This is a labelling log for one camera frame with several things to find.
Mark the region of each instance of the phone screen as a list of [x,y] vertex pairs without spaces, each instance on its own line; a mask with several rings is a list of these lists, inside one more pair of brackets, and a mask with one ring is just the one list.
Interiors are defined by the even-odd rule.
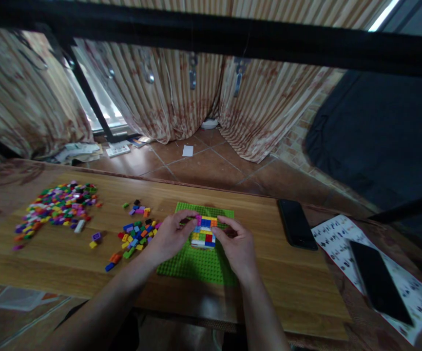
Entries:
[[318,245],[300,203],[290,200],[278,200],[278,205],[289,244],[303,249],[318,250]]
[[356,268],[372,307],[400,322],[413,325],[382,255],[374,248],[349,241]]

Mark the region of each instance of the finger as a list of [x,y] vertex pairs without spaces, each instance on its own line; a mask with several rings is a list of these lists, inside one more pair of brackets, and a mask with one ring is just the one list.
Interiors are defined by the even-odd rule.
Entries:
[[179,212],[173,215],[174,219],[179,223],[182,219],[187,217],[195,217],[198,216],[199,213],[197,211],[192,210],[180,210]]
[[244,226],[240,224],[240,222],[236,221],[235,219],[228,218],[226,216],[221,216],[221,215],[219,215],[217,219],[219,219],[219,222],[227,224],[228,226],[232,227],[232,229],[234,229],[237,232],[245,230]]
[[212,233],[217,237],[217,239],[221,242],[222,245],[226,245],[227,242],[230,240],[226,233],[224,233],[221,228],[218,227],[212,227],[211,228]]
[[198,224],[198,221],[195,218],[192,219],[190,222],[185,224],[185,226],[181,230],[181,233],[183,235],[189,236],[197,224]]

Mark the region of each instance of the person's right hand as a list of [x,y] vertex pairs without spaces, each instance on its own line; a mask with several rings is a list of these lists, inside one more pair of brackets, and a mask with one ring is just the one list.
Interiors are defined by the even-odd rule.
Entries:
[[255,247],[253,234],[235,219],[218,216],[219,222],[229,225],[237,232],[237,236],[230,238],[218,227],[212,227],[211,231],[221,242],[230,267],[241,283],[250,282],[258,276],[256,266]]

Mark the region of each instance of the pile of lego bricks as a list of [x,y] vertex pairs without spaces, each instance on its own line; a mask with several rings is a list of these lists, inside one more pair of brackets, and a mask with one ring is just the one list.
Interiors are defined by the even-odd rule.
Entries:
[[202,250],[214,250],[216,237],[211,231],[212,227],[217,227],[217,218],[196,216],[198,223],[192,232],[192,247]]
[[[139,205],[139,200],[136,200],[135,205],[133,206],[132,211],[130,211],[130,215],[134,213],[143,214],[143,217],[148,217],[151,211],[150,208],[146,208],[145,206]],[[128,224],[123,227],[123,231],[118,233],[118,237],[122,239],[122,250],[123,250],[123,257],[128,259],[130,258],[135,250],[143,250],[143,248],[148,245],[148,243],[153,239],[156,235],[157,230],[161,226],[162,223],[157,223],[155,220],[146,219],[145,224],[141,221],[137,221],[135,223]],[[110,258],[110,263],[105,267],[105,271],[110,271],[113,267],[115,267],[122,258],[121,253],[115,253]]]
[[81,232],[85,222],[91,220],[86,206],[102,206],[96,192],[94,184],[80,185],[75,180],[44,190],[27,208],[28,214],[22,218],[23,222],[16,226],[15,241],[18,244],[13,250],[22,249],[44,223],[69,226],[75,233]]

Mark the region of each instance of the curtain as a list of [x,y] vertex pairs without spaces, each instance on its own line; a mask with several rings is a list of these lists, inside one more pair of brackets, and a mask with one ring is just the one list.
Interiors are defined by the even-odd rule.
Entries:
[[50,54],[43,34],[25,33],[32,48],[0,29],[0,141],[24,158],[56,154],[70,142],[93,141],[86,115],[64,68]]
[[[388,0],[103,2],[354,29],[366,29],[389,3]],[[254,59],[243,74],[235,98],[233,57],[199,54],[197,87],[190,90],[186,52],[82,39],[77,44],[132,128],[167,143],[190,137],[206,117],[216,118],[221,134],[238,155],[254,162],[264,159],[289,131],[332,71],[328,67]],[[142,76],[145,57],[150,57],[153,84]],[[105,74],[109,65],[115,71],[113,79]]]

